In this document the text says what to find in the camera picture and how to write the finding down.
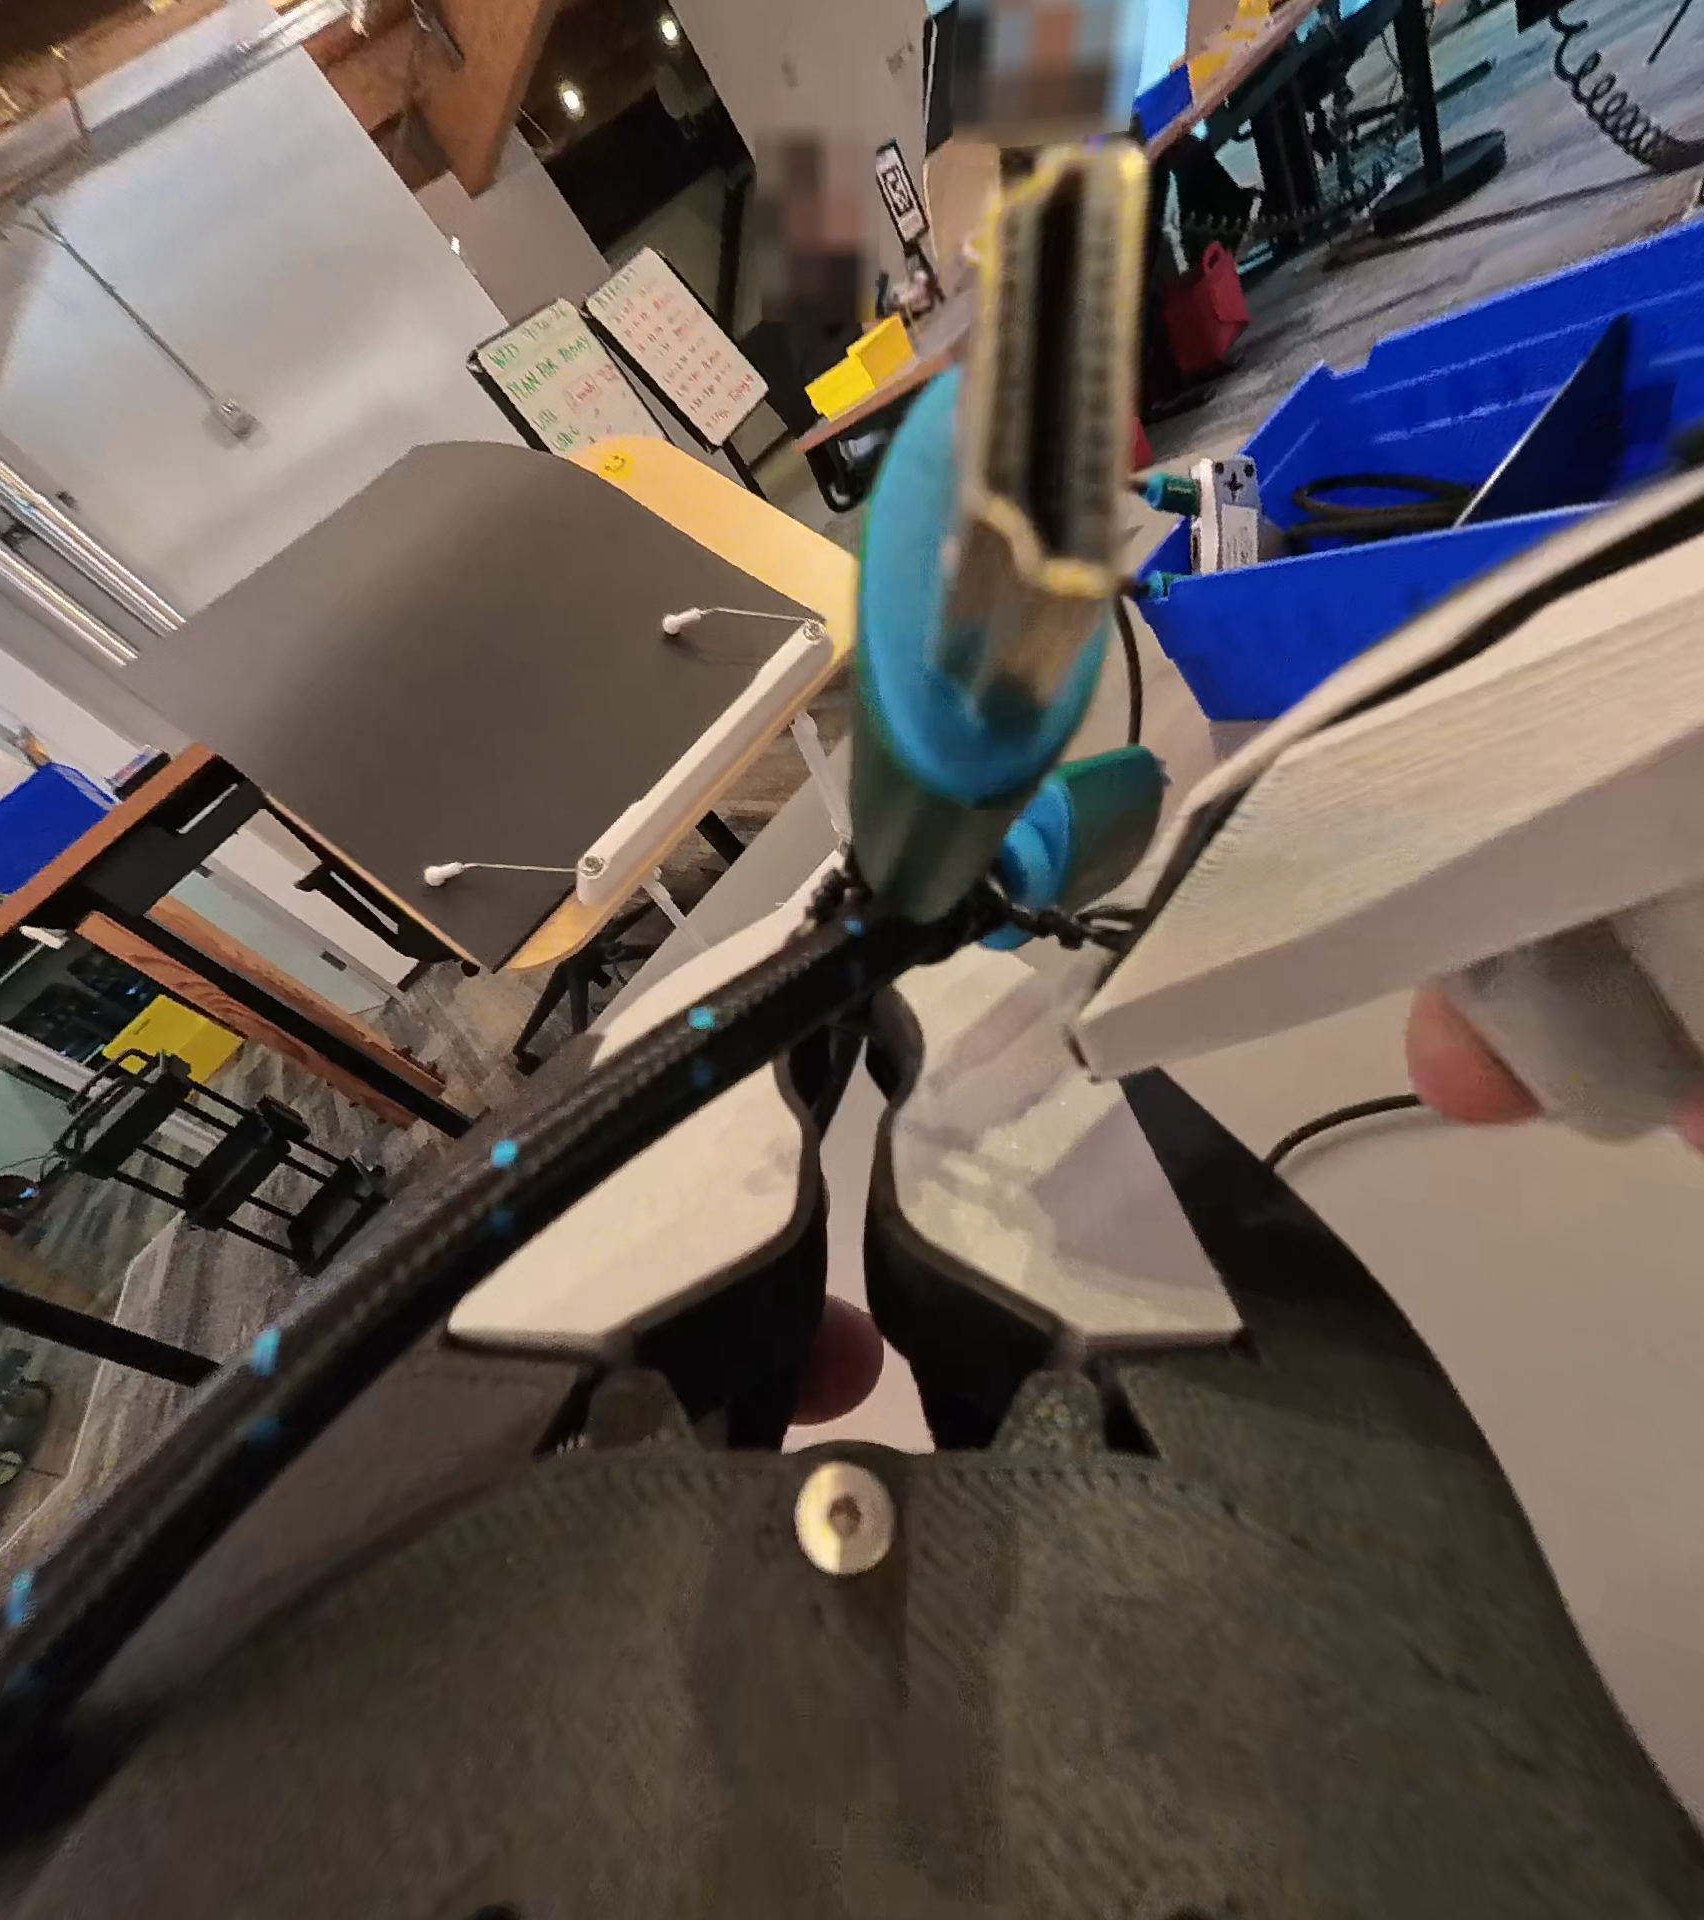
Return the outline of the person's right hand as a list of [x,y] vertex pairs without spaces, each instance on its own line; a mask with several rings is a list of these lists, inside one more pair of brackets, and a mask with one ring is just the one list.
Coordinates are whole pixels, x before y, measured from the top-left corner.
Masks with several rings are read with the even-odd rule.
[[[1411,1090],[1443,1118],[1512,1125],[1544,1115],[1531,1088],[1439,986],[1421,986],[1413,995],[1403,1042]],[[1704,1083],[1669,1110],[1665,1131],[1704,1157]]]

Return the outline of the whiteboard with green writing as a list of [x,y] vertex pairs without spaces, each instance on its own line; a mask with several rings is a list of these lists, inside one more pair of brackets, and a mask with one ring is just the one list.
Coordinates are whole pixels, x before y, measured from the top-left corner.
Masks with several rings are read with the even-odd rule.
[[530,445],[571,457],[668,436],[575,300],[550,300],[470,349],[467,367]]

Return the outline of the whiteboard with red writing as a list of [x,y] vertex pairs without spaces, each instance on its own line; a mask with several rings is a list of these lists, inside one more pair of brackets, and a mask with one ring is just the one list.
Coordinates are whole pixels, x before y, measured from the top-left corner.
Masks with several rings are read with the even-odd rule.
[[707,447],[720,452],[768,401],[765,374],[655,248],[632,251],[585,309]]

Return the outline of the red bag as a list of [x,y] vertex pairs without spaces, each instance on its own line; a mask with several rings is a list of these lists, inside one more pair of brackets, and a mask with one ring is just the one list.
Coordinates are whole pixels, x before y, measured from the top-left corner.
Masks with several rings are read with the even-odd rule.
[[1158,295],[1158,319],[1185,381],[1231,370],[1251,309],[1236,256],[1223,240],[1206,240],[1192,264],[1168,282]]

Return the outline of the wooden table with black legs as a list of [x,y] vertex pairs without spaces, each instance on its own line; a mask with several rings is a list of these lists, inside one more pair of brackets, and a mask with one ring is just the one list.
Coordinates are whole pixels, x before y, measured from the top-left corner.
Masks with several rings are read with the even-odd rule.
[[378,1120],[464,1138],[475,1118],[448,1099],[435,1065],[174,899],[177,885],[259,815],[279,822],[312,856],[310,871],[296,883],[301,891],[340,907],[414,970],[445,961],[478,970],[399,891],[201,744],[140,776],[72,846],[4,894],[0,940],[28,929],[72,934]]

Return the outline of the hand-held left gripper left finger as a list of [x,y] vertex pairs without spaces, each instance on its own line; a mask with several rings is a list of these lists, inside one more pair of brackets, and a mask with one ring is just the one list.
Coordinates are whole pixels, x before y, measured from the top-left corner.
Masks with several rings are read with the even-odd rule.
[[862,1043],[832,1020],[720,1091],[510,1254],[452,1309],[448,1346],[659,1373],[740,1448],[860,1410],[885,1340],[829,1288],[823,1141]]

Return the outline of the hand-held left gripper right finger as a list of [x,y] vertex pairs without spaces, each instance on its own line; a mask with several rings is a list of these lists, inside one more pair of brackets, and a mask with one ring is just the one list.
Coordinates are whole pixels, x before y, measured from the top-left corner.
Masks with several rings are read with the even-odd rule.
[[1129,1091],[1045,979],[900,979],[868,1010],[883,1098],[867,1307],[934,1448],[987,1448],[1042,1373],[1227,1348],[1242,1316]]

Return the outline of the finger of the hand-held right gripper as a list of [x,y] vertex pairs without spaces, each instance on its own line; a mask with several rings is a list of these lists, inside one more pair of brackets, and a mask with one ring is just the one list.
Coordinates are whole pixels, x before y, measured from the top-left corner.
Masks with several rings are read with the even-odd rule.
[[1704,427],[1182,800],[1072,1046],[1117,1079],[1704,882]]

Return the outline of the metal wall conduit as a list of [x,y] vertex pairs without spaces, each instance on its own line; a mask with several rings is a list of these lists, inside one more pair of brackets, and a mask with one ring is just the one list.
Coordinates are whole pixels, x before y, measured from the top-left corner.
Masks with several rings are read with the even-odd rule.
[[72,264],[85,276],[97,292],[121,314],[121,318],[134,328],[134,331],[152,348],[168,365],[171,371],[177,371],[187,386],[198,395],[205,403],[209,424],[225,436],[235,445],[250,444],[263,421],[240,401],[238,395],[229,394],[219,388],[205,371],[201,371],[193,360],[177,348],[168,336],[144,314],[144,309],[130,300],[130,295],[117,283],[106,271],[82,251],[72,236],[55,220],[46,205],[34,201],[26,213],[26,222],[34,228],[49,246],[62,254],[67,261]]

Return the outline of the small yellow crate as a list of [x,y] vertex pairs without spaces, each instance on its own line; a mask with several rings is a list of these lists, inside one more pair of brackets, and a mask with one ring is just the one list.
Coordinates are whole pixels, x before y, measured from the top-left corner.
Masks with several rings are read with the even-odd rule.
[[209,1088],[242,1046],[244,1037],[229,1024],[160,993],[100,1048],[100,1058],[114,1065],[174,1058],[185,1061],[196,1085]]

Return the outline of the black utility cart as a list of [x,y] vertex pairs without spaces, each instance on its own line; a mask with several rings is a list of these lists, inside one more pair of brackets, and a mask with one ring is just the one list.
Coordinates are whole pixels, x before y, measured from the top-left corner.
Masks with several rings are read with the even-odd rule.
[[272,1095],[237,1101],[185,1058],[128,1050],[78,1088],[53,1144],[72,1174],[114,1182],[206,1233],[235,1235],[322,1274],[391,1200],[382,1163],[322,1148]]

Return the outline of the blue plastic bin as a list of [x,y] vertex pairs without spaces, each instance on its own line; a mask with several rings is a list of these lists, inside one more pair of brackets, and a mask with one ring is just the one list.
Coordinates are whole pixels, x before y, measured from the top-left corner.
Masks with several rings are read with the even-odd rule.
[[[1618,316],[1627,433],[1601,500],[1459,528]],[[1208,722],[1272,722],[1417,614],[1665,474],[1702,430],[1704,215],[1310,371],[1247,445],[1279,549],[1196,575],[1177,522],[1145,564],[1142,618]]]

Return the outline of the dark flat tablet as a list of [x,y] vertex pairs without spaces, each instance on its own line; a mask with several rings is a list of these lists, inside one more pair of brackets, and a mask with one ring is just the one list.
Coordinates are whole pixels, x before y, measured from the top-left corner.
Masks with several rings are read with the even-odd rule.
[[1456,528],[1584,507],[1623,460],[1632,318],[1618,314],[1468,498]]

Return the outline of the yellow plastic bin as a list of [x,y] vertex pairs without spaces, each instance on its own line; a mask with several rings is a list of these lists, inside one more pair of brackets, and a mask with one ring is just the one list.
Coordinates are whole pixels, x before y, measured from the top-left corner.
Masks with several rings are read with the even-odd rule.
[[865,331],[806,384],[806,397],[821,419],[838,419],[872,397],[896,374],[917,361],[912,331],[900,314],[889,314]]

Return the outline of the black board with wooden edge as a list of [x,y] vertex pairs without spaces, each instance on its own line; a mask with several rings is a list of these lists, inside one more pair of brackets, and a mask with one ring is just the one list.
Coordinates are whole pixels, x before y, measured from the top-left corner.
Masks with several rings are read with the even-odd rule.
[[672,444],[632,474],[526,444],[409,450],[174,633],[128,694],[478,967],[578,947],[571,867],[744,690],[783,628],[852,639],[852,553]]

